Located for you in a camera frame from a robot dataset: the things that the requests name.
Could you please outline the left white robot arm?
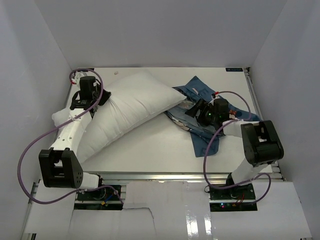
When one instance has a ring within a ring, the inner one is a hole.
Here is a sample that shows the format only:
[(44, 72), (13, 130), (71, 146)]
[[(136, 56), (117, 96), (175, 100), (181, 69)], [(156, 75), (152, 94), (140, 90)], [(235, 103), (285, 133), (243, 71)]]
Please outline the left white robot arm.
[(105, 196), (106, 187), (99, 183), (98, 175), (83, 171), (76, 153), (98, 107), (107, 102), (111, 93), (102, 90), (94, 76), (81, 76), (75, 82), (79, 91), (73, 95), (68, 111), (70, 123), (62, 128), (51, 147), (38, 155), (42, 180), (47, 188), (84, 189), (99, 200)]

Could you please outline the white pillow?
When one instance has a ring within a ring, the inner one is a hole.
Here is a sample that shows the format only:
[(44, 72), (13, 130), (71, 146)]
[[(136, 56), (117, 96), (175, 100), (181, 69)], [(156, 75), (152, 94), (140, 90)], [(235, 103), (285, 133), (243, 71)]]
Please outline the white pillow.
[[(99, 106), (80, 140), (76, 156), (83, 163), (134, 128), (177, 106), (186, 99), (182, 93), (142, 71), (116, 80), (104, 89), (111, 92)], [(69, 108), (53, 114), (56, 126), (68, 120)]]

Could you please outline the blue cartoon print pillowcase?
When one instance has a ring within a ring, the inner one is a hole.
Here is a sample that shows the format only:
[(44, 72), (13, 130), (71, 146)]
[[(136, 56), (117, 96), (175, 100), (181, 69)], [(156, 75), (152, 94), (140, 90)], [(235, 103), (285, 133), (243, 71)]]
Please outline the blue cartoon print pillowcase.
[(165, 111), (164, 114), (178, 127), (190, 133), (195, 156), (203, 157), (211, 138), (221, 125), (219, 123), (201, 125), (195, 117), (187, 115), (186, 111), (201, 100), (213, 105), (212, 94), (215, 91), (197, 76), (194, 76), (187, 84), (176, 86), (174, 89), (186, 96), (186, 99)]

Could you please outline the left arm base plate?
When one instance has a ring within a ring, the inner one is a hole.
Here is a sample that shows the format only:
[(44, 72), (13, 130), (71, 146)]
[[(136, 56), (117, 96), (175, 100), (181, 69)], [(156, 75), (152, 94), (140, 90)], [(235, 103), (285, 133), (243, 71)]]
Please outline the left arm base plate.
[(117, 194), (121, 196), (122, 186), (112, 185), (112, 187), (114, 190), (106, 187), (95, 191), (78, 193), (73, 208), (75, 210), (121, 211), (123, 204)]

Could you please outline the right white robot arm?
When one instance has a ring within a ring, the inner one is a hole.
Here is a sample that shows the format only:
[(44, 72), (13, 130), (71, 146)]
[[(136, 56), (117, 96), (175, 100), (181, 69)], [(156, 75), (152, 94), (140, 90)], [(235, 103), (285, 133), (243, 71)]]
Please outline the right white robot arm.
[[(261, 171), (266, 166), (284, 157), (284, 148), (272, 121), (238, 119), (226, 99), (216, 98), (211, 102), (201, 99), (185, 114), (194, 118), (202, 127), (217, 127), (204, 152), (203, 176), (211, 189), (225, 190), (226, 195), (233, 200), (243, 195), (242, 185), (263, 176)], [(228, 175), (225, 186), (211, 184), (206, 171), (209, 150), (220, 133), (242, 139), (244, 152), (243, 161)]]

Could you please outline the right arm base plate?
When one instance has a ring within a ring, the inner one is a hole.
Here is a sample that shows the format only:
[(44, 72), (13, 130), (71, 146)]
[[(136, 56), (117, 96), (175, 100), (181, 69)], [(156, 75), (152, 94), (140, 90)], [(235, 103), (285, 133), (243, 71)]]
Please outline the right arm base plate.
[(254, 187), (251, 183), (235, 188), (218, 190), (206, 186), (211, 212), (255, 212), (258, 210)]

